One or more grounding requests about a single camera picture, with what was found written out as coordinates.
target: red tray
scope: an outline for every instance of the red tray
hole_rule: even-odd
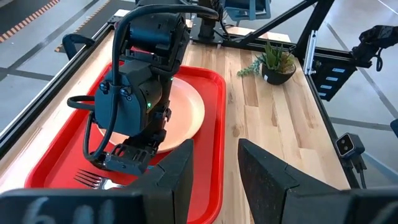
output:
[[[108,65],[97,78],[88,92],[89,95],[94,94],[110,66]],[[220,212],[223,198],[225,81],[211,70],[183,66],[176,77],[191,84],[205,104],[205,119],[193,137],[194,175],[188,223],[211,223]],[[133,175],[99,170],[85,160],[82,145],[87,117],[88,112],[84,110],[72,113],[45,155],[29,174],[25,187],[84,189],[84,185],[73,180],[78,169],[109,177],[119,184],[129,184],[137,178]],[[93,151],[102,140],[97,128],[91,129],[90,140],[90,151]],[[113,146],[108,144],[106,150],[112,148]],[[166,152],[156,155],[151,164],[156,164],[167,154]]]

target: chair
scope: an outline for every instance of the chair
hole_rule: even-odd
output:
[[[240,21],[270,19],[271,0],[223,0],[226,13],[239,26]]]

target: potted plant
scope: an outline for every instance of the potted plant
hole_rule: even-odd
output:
[[[296,71],[294,57],[289,52],[282,50],[283,46],[273,49],[267,42],[264,47],[265,52],[247,68],[238,72],[238,76],[246,76],[250,73],[260,74],[260,65],[262,64],[261,75],[268,83],[272,85],[281,85],[289,80]]]

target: black camera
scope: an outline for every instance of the black camera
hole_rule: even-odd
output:
[[[365,151],[365,147],[357,134],[345,133],[337,139],[336,146],[339,156],[343,158],[350,158],[355,154],[360,155]]]

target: black plant pot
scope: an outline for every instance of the black plant pot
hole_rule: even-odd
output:
[[[280,74],[277,73],[276,71],[269,70],[268,67],[264,64],[262,64],[262,70],[261,70],[261,75],[265,80],[267,80],[267,83],[271,85],[281,85],[285,83],[287,80],[289,80],[293,74],[296,72],[296,66],[294,66],[294,71],[288,74]]]

